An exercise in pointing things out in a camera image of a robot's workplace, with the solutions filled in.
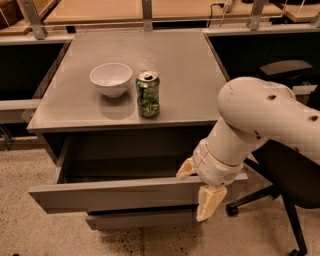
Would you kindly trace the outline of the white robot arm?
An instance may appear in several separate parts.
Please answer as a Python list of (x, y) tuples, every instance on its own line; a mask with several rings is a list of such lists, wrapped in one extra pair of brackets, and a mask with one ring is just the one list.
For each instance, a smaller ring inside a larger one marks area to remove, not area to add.
[(210, 218), (243, 168), (243, 162), (268, 140), (297, 150), (320, 163), (320, 111), (296, 100), (287, 86), (254, 77), (229, 81), (217, 96), (220, 117), (176, 174), (204, 183), (196, 219)]

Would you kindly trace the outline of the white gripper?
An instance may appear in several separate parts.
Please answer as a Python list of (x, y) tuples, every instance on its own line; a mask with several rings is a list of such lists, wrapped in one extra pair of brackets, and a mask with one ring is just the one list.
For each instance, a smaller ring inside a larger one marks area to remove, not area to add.
[(185, 180), (197, 173), (201, 181), (208, 184), (199, 189), (196, 216), (198, 222), (205, 221), (214, 214), (227, 195), (227, 189), (222, 185), (231, 184), (242, 169), (242, 163), (230, 166), (220, 162), (209, 152), (208, 140), (200, 141), (193, 151), (193, 156), (187, 158), (176, 173), (179, 180)]

